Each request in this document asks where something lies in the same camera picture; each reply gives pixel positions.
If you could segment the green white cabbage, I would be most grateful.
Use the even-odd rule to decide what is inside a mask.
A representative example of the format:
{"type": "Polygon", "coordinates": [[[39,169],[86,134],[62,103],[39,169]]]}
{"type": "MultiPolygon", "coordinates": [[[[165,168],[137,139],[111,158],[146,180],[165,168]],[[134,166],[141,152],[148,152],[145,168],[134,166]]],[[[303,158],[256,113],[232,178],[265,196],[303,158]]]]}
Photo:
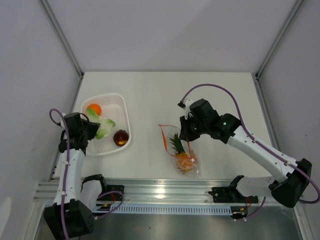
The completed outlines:
{"type": "Polygon", "coordinates": [[[91,108],[87,108],[86,116],[88,117],[90,122],[99,124],[99,128],[95,135],[95,138],[98,140],[109,135],[112,132],[113,128],[116,126],[116,123],[113,120],[105,118],[103,116],[99,116],[91,108]]]}

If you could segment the clear zip bag orange zipper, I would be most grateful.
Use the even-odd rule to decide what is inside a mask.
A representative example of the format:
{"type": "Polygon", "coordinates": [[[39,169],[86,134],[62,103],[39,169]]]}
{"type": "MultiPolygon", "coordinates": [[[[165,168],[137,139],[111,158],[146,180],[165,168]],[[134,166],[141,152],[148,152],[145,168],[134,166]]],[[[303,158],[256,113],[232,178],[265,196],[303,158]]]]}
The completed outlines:
{"type": "Polygon", "coordinates": [[[176,170],[186,176],[200,175],[200,162],[187,140],[180,139],[181,129],[174,125],[159,124],[166,153],[171,157],[176,170]]]}

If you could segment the small orange pineapple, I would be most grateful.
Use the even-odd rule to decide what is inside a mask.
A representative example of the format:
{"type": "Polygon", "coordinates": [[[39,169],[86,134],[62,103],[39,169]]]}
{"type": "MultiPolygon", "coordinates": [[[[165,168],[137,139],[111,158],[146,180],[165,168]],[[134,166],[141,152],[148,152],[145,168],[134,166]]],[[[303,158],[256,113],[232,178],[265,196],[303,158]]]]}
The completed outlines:
{"type": "Polygon", "coordinates": [[[196,171],[198,159],[195,153],[188,148],[188,145],[186,146],[187,150],[185,150],[182,141],[179,139],[179,134],[175,133],[168,139],[177,170],[183,174],[196,171]]]}

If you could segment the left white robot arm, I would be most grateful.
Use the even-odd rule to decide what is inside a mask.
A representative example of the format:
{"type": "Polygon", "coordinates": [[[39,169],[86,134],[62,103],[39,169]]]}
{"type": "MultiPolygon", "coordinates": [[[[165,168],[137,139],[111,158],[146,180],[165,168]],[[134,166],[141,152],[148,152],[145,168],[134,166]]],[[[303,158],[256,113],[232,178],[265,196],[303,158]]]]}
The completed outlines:
{"type": "Polygon", "coordinates": [[[56,240],[69,240],[93,232],[96,200],[108,196],[101,174],[81,179],[86,150],[100,127],[83,113],[61,115],[63,128],[58,151],[62,163],[58,189],[52,206],[44,209],[44,219],[56,240]]]}

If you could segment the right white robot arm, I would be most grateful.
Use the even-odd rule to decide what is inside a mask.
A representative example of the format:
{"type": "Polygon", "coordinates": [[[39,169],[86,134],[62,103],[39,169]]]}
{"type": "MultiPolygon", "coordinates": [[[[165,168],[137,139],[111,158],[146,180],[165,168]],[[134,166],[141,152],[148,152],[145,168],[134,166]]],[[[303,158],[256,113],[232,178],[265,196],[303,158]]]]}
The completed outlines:
{"type": "Polygon", "coordinates": [[[192,142],[201,135],[209,135],[246,154],[270,173],[267,177],[235,177],[228,187],[232,201],[257,196],[273,197],[288,208],[297,204],[310,183],[310,161],[296,160],[271,146],[264,146],[259,138],[245,130],[237,117],[229,113],[219,115],[203,98],[197,101],[185,99],[178,106],[184,110],[179,118],[181,140],[192,142]]]}

